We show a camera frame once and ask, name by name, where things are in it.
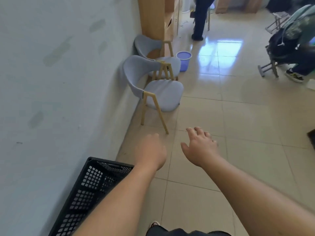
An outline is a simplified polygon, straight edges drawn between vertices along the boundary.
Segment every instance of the white bucket rim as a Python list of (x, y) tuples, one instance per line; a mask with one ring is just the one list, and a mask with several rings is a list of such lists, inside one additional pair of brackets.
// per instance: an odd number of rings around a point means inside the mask
[[(179, 58), (177, 55), (179, 54), (179, 53), (189, 53), (190, 54), (190, 57), (188, 58), (188, 59), (181, 59), (181, 58)], [(189, 52), (189, 51), (179, 51), (179, 52), (177, 52), (177, 54), (176, 54), (176, 57), (178, 58), (178, 59), (180, 59), (180, 60), (189, 60), (191, 57), (192, 57), (192, 53), (191, 52)]]

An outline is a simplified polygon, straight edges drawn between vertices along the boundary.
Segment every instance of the person's left hand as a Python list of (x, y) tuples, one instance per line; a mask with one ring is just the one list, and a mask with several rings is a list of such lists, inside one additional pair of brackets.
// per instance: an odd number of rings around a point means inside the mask
[(147, 135), (135, 149), (136, 166), (152, 167), (155, 171), (161, 169), (166, 161), (166, 148), (159, 135)]

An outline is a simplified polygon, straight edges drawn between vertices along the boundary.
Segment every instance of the purple bucket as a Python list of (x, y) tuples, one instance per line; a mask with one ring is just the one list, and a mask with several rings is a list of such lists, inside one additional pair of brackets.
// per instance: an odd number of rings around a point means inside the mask
[(176, 57), (180, 59), (180, 72), (184, 72), (188, 69), (189, 60), (192, 57), (192, 54), (188, 51), (179, 51), (176, 54)]

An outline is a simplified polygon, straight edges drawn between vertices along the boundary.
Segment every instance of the black pants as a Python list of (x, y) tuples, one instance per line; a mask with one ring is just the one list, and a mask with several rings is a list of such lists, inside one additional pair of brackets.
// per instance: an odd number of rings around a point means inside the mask
[(196, 0), (194, 37), (202, 37), (207, 11), (215, 0)]
[(315, 51), (314, 50), (294, 50), (285, 58), (275, 58), (279, 63), (297, 64), (292, 68), (292, 71), (301, 75), (308, 75), (315, 69)]
[(158, 225), (151, 227), (148, 230), (146, 236), (188, 236), (188, 235), (189, 236), (209, 236), (209, 234), (211, 236), (231, 236), (230, 234), (222, 232), (222, 231), (213, 231), (208, 234), (205, 234), (200, 231), (193, 231), (190, 234), (187, 234), (181, 228), (178, 228), (172, 231), (167, 231), (166, 229)]

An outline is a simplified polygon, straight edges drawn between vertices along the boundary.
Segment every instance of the chair seat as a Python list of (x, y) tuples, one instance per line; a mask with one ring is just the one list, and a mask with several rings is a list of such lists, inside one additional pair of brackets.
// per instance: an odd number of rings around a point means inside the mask
[[(159, 57), (155, 60), (159, 61), (164, 61), (165, 63), (170, 63), (172, 66), (173, 70), (173, 75), (174, 77), (177, 77), (179, 75), (179, 70), (180, 70), (180, 59), (177, 57)], [(149, 72), (149, 75), (152, 77), (153, 76), (153, 71)], [(161, 79), (165, 79), (165, 72), (162, 72)]]
[[(148, 83), (144, 90), (156, 95), (162, 112), (171, 112), (178, 107), (184, 86), (178, 81), (160, 79)], [(147, 106), (156, 109), (150, 96), (147, 98)]]

